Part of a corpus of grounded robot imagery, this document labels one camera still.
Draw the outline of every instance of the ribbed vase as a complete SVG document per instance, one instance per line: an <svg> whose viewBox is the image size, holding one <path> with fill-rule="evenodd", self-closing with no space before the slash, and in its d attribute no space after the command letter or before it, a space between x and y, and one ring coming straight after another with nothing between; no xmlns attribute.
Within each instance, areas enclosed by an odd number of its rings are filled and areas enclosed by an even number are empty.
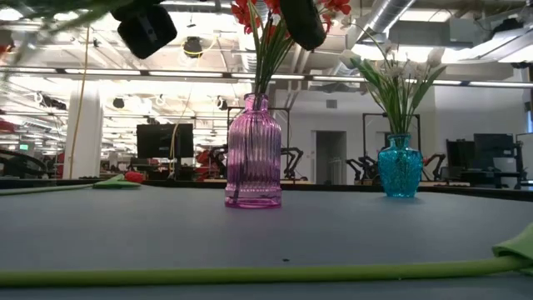
<svg viewBox="0 0 533 300"><path fill-rule="evenodd" d="M268 97L247 94L244 112L228 133L226 206L281 206L281 128L268 113Z"/></svg>

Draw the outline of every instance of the pillar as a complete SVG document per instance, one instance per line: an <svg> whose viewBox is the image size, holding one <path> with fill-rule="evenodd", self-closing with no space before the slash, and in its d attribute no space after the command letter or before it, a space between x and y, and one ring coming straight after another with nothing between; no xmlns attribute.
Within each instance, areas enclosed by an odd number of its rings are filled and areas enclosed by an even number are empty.
<svg viewBox="0 0 533 300"><path fill-rule="evenodd" d="M72 161L72 179L99 177L102 151L103 105L99 82L87 81L83 92L82 111L79 114L76 147L72 153L77 111L82 94L82 82L74 82L68 106L67 145L63 179L69 179Z"/></svg>

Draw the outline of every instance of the hanging cable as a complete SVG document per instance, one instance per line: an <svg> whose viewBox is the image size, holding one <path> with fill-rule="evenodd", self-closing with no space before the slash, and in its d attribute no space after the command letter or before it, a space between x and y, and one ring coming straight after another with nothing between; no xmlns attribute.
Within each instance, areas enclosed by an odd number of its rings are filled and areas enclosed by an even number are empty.
<svg viewBox="0 0 533 300"><path fill-rule="evenodd" d="M74 166L74 151L76 150L77 130L80 126L80 117L82 116L83 94L85 92L85 78L87 76L87 64L89 59L89 30L90 26L87 25L87 34L85 37L85 62L83 63L83 76L82 76L82 91L80 92L80 100L77 106L76 126L74 127L74 137L72 139L72 148L69 158L69 170L68 179L72 179L72 167Z"/></svg>

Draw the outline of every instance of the desk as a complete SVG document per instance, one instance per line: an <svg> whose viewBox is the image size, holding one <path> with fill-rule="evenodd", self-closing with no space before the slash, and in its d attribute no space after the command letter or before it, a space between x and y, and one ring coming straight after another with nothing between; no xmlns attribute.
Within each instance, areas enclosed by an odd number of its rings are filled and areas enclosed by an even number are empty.
<svg viewBox="0 0 533 300"><path fill-rule="evenodd" d="M0 197L3 270L228 268L491 258L533 203L422 192L285 191L281 209L226 208L223 190L142 187ZM0 299L531 299L531 278L90 289Z"/></svg>

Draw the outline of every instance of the monitor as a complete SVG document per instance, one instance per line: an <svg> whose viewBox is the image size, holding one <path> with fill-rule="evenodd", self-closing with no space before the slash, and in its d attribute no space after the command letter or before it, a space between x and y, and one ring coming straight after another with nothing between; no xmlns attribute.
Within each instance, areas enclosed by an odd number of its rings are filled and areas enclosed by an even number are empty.
<svg viewBox="0 0 533 300"><path fill-rule="evenodd" d="M137 125L137 155L139 158L171 158L170 146L175 124ZM192 124L179 124L174 139L174 157L192 158Z"/></svg>
<svg viewBox="0 0 533 300"><path fill-rule="evenodd" d="M446 148L448 152L448 167L472 168L476 158L476 144L473 141L446 140Z"/></svg>
<svg viewBox="0 0 533 300"><path fill-rule="evenodd" d="M513 158L515 141L512 134L474 134L476 156L479 158Z"/></svg>

